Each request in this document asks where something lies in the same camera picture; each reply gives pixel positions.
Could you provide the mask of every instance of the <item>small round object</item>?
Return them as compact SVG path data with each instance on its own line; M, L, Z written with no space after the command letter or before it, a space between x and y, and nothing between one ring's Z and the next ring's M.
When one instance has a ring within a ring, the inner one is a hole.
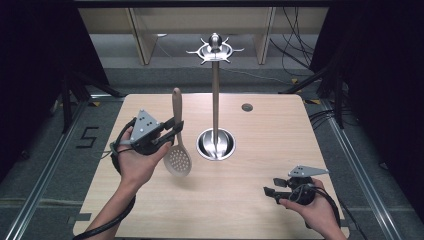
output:
M253 110L253 106L250 103L245 103L243 105L241 105L241 109L243 109L243 111L245 112L250 112Z

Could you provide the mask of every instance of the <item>hand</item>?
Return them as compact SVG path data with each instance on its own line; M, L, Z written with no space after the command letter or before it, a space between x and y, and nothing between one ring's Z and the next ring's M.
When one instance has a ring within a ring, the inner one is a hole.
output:
M129 140L133 128L128 128L122 136L122 140ZM156 165L165 156L171 147L171 142L165 143L159 150L145 156L135 150L119 153L118 161L121 168L121 185L136 193L138 189L147 183L153 175ZM119 145L117 151L126 150L127 145Z
M312 178L312 181L316 187L324 189L320 180ZM312 229L326 239L346 239L337 224L330 203L320 194L315 194L314 201L306 206L287 199L280 199L280 204L299 213Z

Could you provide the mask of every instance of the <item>wooden handle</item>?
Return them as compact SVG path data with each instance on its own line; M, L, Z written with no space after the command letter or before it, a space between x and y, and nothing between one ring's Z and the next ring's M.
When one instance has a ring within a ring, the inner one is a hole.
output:
M183 115L183 98L181 96L181 90L174 88L172 92L172 109L174 111L175 124L178 124L182 120ZM178 144L182 144L181 132L177 134Z

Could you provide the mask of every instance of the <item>metal pole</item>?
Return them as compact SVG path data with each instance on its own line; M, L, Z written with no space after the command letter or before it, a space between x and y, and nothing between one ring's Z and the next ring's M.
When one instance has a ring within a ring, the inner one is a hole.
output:
M212 95L213 95L213 144L218 144L218 113L219 113L219 62L212 62Z

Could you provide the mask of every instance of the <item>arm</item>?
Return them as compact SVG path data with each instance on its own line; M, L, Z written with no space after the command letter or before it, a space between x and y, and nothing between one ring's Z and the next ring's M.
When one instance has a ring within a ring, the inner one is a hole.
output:
M131 132L132 128L129 128L122 136L122 140L128 140ZM88 226L87 230L102 226L121 214L138 190L150 180L156 165L165 156L170 147L171 143L168 142L156 153L149 156L143 156L134 150L121 152L118 156L121 168L121 182L116 192ZM128 146L120 145L117 150L119 152L125 149L128 149ZM119 224L89 239L113 239L118 228Z
M318 179L313 179L315 186L324 189L324 185ZM328 201L320 194L309 205L303 206L287 199L280 199L284 207L299 213L308 225L320 233L327 240L345 240L346 237L337 225L333 209Z

